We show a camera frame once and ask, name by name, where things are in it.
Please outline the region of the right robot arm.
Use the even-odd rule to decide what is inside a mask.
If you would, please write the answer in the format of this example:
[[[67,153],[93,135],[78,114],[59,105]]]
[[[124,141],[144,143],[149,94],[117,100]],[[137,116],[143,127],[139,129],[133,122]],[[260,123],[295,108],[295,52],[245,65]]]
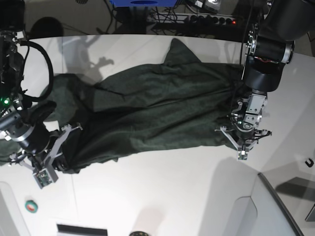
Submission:
[[[48,101],[50,94],[60,96],[53,87],[54,74],[51,60],[46,51],[37,43],[17,38],[24,31],[25,3],[22,0],[0,2],[0,129],[10,138],[9,147],[19,146],[20,152],[5,154],[6,146],[0,145],[0,163],[23,164],[25,158],[31,161],[30,169],[35,176],[42,176],[58,170],[77,174],[78,168],[69,165],[67,139],[80,125],[73,119],[78,109],[60,102]],[[39,97],[25,94],[21,82],[24,78],[26,58],[17,50],[17,45],[35,48],[46,60],[49,83]]]

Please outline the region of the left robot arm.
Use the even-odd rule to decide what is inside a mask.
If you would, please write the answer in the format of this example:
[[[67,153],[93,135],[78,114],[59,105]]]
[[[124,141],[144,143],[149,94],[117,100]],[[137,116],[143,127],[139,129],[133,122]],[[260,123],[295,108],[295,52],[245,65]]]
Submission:
[[[258,128],[268,93],[279,87],[284,67],[292,60],[295,41],[314,24],[313,0],[274,0],[266,16],[246,26],[246,60],[241,84],[232,94],[231,124],[220,127],[239,160],[246,160],[260,139],[271,136],[271,131]]]

